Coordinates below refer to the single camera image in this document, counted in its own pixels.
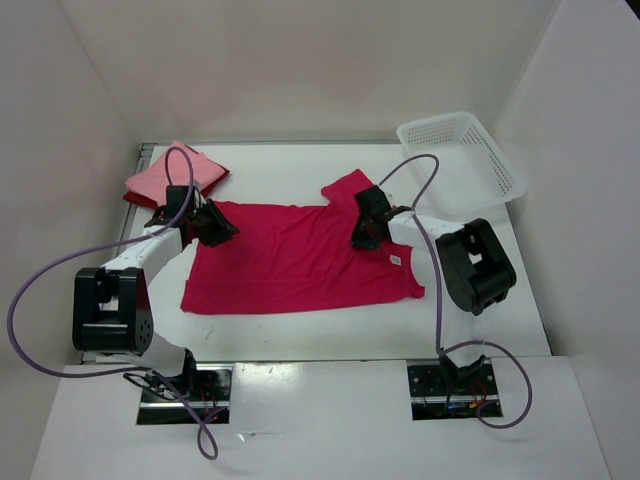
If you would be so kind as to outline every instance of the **t-shirt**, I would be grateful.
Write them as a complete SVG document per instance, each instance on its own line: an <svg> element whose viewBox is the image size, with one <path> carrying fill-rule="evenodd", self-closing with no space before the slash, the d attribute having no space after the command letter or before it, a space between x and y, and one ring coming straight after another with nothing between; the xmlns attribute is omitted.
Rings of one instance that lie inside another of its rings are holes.
<svg viewBox="0 0 640 480"><path fill-rule="evenodd" d="M285 313L396 302L424 295L411 248L350 244L353 195L372 186L360 170L324 187L327 206L216 202L240 229L216 247L198 244L181 308L200 314Z"/></svg>

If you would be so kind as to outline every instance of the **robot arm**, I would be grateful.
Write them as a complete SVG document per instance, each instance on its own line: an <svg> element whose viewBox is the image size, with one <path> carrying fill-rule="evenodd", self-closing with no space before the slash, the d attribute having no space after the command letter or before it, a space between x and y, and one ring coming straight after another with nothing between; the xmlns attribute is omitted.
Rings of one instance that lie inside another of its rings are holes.
<svg viewBox="0 0 640 480"><path fill-rule="evenodd" d="M73 344L76 350L121 358L166 377L188 376L195 360L188 349L154 332L147 286L192 238L207 246L230 240L239 230L212 200L195 192L184 218L165 229L180 210L187 187L167 187L167 205L145 225L151 238L129 247L100 268L75 278Z"/></svg>
<svg viewBox="0 0 640 480"><path fill-rule="evenodd" d="M355 248L377 249L390 240L424 250L422 232L408 207L392 207L378 186L355 195L360 211L351 237ZM465 312L480 315L507 297L516 273L489 222L448 222L415 214L435 243L449 296Z"/></svg>

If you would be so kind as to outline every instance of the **red cloth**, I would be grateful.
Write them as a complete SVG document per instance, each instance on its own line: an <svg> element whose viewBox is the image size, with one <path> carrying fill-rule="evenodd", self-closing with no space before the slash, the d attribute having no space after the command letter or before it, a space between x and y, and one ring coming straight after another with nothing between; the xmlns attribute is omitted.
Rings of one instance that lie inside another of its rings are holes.
<svg viewBox="0 0 640 480"><path fill-rule="evenodd" d="M198 245L181 308L285 313L422 297L410 247L385 242L364 251L349 243L358 218L353 195L371 185L356 170L322 189L326 207L216 202L240 234L214 248Z"/></svg>
<svg viewBox="0 0 640 480"><path fill-rule="evenodd" d="M215 186L218 185L222 180L227 178L227 175L229 175L229 170L227 170L225 167L222 168L224 169L224 173L222 174L222 176L200 191L200 193L202 193L202 195L204 195L205 197L211 195L211 192L213 191ZM159 207L155 200L151 200L150 198L135 192L127 192L122 196L122 198L123 200L129 203L133 203L138 207L150 208L151 210L157 210Z"/></svg>
<svg viewBox="0 0 640 480"><path fill-rule="evenodd" d="M188 162L182 158L180 162L168 161L167 155L172 148L182 150ZM226 170L222 165L218 165L207 158L204 153L198 153L193 148L186 146L182 142L173 142L162 156L149 168L132 177L125 182L130 192L135 192L150 198L158 205L166 202L166 190L170 183L175 185L187 185L190 175L199 188L204 188L224 176Z"/></svg>

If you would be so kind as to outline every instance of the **white wall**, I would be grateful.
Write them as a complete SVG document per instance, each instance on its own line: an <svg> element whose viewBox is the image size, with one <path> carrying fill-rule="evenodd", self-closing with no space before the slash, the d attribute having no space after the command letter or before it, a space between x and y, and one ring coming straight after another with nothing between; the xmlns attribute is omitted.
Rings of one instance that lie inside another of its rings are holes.
<svg viewBox="0 0 640 480"><path fill-rule="evenodd" d="M59 5L0 2L0 308L44 263L112 240L135 145ZM71 350L75 270L55 270L20 305L25 348L60 367ZM57 380L27 370L0 336L0 469L28 478Z"/></svg>
<svg viewBox="0 0 640 480"><path fill-rule="evenodd" d="M556 0L61 0L139 141L491 128Z"/></svg>
<svg viewBox="0 0 640 480"><path fill-rule="evenodd" d="M496 129L530 182L512 219L556 353L611 473L640 469L640 21L563 0Z"/></svg>

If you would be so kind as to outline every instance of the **basket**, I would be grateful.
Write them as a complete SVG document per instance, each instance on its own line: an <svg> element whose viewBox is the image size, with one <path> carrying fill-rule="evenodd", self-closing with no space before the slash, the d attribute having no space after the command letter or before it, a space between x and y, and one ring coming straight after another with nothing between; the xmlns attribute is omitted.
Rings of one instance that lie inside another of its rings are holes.
<svg viewBox="0 0 640 480"><path fill-rule="evenodd" d="M405 123L397 134L407 156L431 153L440 159L429 191L443 212L457 215L490 208L526 190L524 179L468 112Z"/></svg>

